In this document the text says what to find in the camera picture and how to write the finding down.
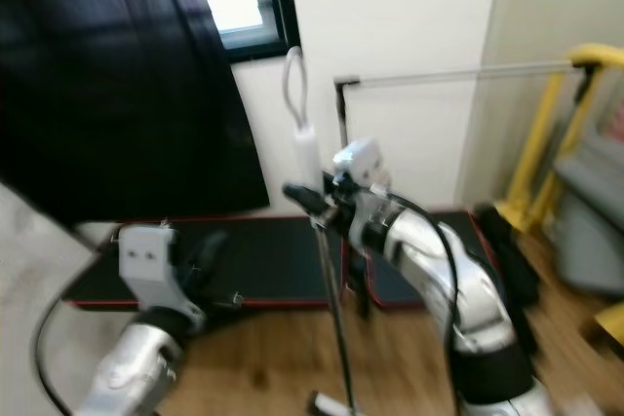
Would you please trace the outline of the short black bench pad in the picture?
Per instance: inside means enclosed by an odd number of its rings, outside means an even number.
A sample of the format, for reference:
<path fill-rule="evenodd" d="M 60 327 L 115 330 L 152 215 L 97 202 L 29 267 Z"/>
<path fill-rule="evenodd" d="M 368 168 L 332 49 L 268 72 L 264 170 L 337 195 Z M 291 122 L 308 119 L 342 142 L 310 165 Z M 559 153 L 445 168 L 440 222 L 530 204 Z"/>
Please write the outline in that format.
<path fill-rule="evenodd" d="M 474 260 L 487 265 L 491 273 L 496 273 L 496 255 L 477 216 L 468 210 L 432 211 L 433 219 L 445 223 L 459 235 L 460 241 L 467 248 Z M 383 263 L 369 257 L 367 261 L 367 285 L 370 288 L 370 300 L 379 309 L 386 310 L 423 310 L 424 303 L 417 288 L 403 279 L 396 266 Z"/>

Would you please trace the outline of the pink foam mat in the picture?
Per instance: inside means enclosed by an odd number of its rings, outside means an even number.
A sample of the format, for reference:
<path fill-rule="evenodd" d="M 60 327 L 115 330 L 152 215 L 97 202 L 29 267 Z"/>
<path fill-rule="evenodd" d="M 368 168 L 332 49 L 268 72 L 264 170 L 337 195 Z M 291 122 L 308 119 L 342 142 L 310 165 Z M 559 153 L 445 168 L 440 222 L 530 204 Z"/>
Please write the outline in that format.
<path fill-rule="evenodd" d="M 609 113 L 609 121 L 604 126 L 603 135 L 624 144 L 624 101 Z"/>

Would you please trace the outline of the yellow metal frame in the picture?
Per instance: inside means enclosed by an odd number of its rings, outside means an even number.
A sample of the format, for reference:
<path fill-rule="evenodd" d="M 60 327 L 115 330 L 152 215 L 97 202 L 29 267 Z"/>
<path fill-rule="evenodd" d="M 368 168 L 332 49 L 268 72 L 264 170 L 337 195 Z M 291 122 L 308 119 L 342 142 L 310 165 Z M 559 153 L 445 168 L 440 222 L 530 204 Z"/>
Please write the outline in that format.
<path fill-rule="evenodd" d="M 550 229 L 554 243 L 556 238 L 552 232 L 552 224 L 556 220 L 556 209 L 562 195 L 562 185 L 556 176 L 556 162 L 558 158 L 573 152 L 581 139 L 587 136 L 605 138 L 590 123 L 590 109 L 603 74 L 608 70 L 624 72 L 624 48 L 580 45 L 573 48 L 565 60 L 597 61 L 602 67 L 589 70 L 588 73 L 581 70 L 583 79 L 573 95 L 573 109 L 566 119 L 565 132 L 554 147 L 549 170 L 540 175 L 539 166 L 552 139 L 556 108 L 567 72 L 548 74 L 548 85 L 527 133 L 521 158 L 502 201 L 496 203 L 496 209 L 518 232 L 530 233 L 545 226 Z M 593 315 L 589 323 L 589 334 L 593 339 L 624 349 L 624 296 L 611 297 L 615 297 L 615 304 L 606 306 Z"/>

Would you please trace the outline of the long metal handled broom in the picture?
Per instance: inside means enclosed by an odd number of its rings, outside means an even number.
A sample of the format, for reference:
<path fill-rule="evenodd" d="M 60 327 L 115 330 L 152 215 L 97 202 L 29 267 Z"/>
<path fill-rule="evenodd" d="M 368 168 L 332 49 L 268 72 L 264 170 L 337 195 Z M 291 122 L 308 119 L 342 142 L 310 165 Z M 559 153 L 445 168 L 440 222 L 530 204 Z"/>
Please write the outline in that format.
<path fill-rule="evenodd" d="M 302 51 L 292 46 L 287 51 L 284 63 L 284 100 L 293 118 L 293 145 L 295 161 L 300 170 L 300 185 L 307 186 L 322 201 L 324 199 L 324 171 L 318 154 L 318 139 L 315 127 L 312 126 L 308 113 L 308 74 Z M 312 397 L 309 413 L 312 416 L 360 416 L 357 411 L 355 388 L 349 367 L 346 331 L 340 314 L 340 292 L 338 290 L 337 272 L 332 265 L 330 256 L 330 239 L 327 237 L 326 226 L 322 217 L 309 212 L 309 223 L 316 235 L 318 263 L 324 279 L 327 293 L 327 304 L 330 306 L 331 322 L 333 322 L 337 354 L 342 371 L 343 388 L 346 390 L 346 401 L 329 397 L 324 393 L 316 393 Z"/>

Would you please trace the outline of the black curtain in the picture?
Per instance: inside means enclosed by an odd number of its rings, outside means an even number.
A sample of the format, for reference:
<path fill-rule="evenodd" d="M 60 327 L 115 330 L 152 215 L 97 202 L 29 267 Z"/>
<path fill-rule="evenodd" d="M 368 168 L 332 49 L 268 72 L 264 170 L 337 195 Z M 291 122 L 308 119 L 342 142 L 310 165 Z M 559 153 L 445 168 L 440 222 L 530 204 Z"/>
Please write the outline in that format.
<path fill-rule="evenodd" d="M 0 0 L 3 181 L 63 225 L 269 207 L 207 0 Z"/>

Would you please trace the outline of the white quilted mattress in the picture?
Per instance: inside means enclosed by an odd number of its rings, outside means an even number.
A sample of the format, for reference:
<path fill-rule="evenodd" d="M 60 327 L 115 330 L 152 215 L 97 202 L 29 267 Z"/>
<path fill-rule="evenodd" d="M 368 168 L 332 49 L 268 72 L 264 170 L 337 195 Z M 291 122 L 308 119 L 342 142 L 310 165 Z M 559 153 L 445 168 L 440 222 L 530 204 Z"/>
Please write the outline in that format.
<path fill-rule="evenodd" d="M 89 264 L 93 249 L 6 188 L 0 192 L 0 237 L 1 416 L 61 416 L 37 384 L 32 342 L 44 310 Z M 88 393 L 99 359 L 125 322 L 117 313 L 59 306 L 45 327 L 45 366 L 67 406 Z"/>

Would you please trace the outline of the grey metal pole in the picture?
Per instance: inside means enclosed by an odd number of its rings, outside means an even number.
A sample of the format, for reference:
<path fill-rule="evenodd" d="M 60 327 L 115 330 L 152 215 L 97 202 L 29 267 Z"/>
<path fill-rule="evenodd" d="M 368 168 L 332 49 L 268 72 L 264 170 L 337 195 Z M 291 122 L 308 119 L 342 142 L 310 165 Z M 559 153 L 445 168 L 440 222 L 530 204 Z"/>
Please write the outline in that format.
<path fill-rule="evenodd" d="M 557 72 L 570 72 L 570 70 L 597 70 L 602 66 L 597 61 L 522 61 L 505 65 L 492 65 L 491 67 L 436 70 L 436 72 L 391 74 L 391 76 L 339 76 L 333 81 L 335 94 L 335 112 L 339 127 L 339 144 L 343 147 L 349 141 L 348 107 L 346 91 L 348 88 L 379 87 L 406 85 L 411 83 L 437 83 L 460 81 L 460 79 L 491 79 L 513 76 L 540 76 L 540 74 L 553 74 Z"/>

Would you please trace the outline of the long black bench pad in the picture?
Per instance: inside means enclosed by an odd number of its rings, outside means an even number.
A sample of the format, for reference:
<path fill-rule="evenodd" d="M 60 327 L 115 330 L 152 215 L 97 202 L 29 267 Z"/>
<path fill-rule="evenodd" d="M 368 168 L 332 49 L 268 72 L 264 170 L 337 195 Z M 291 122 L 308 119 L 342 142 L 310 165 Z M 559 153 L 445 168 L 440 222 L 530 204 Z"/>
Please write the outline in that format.
<path fill-rule="evenodd" d="M 217 260 L 193 299 L 219 301 L 241 296 L 245 309 L 326 308 L 317 235 L 303 216 L 173 217 L 175 257 L 211 235 L 226 235 Z M 133 311 L 137 301 L 119 274 L 119 243 L 112 228 L 94 252 L 88 269 L 65 294 L 88 311 Z"/>

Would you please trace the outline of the black foam roller bar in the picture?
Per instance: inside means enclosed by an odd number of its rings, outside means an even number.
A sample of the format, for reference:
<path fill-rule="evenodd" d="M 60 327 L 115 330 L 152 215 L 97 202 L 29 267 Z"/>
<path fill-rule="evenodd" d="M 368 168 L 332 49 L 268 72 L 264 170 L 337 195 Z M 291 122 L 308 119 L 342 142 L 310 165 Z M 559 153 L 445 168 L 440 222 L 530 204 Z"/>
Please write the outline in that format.
<path fill-rule="evenodd" d="M 521 308 L 538 305 L 542 299 L 542 282 L 519 247 L 517 230 L 493 204 L 477 204 L 473 207 L 473 215 L 493 252 L 496 270 L 502 277 L 509 299 Z"/>

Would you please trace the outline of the grey foam mat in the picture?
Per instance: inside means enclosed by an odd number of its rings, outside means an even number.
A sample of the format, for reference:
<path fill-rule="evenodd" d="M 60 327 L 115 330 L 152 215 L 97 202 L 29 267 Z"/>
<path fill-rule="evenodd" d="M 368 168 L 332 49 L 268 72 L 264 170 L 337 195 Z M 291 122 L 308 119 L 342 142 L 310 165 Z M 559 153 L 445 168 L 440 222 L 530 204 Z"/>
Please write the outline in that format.
<path fill-rule="evenodd" d="M 559 278 L 593 294 L 624 296 L 624 143 L 587 136 L 558 158 L 556 176 Z"/>

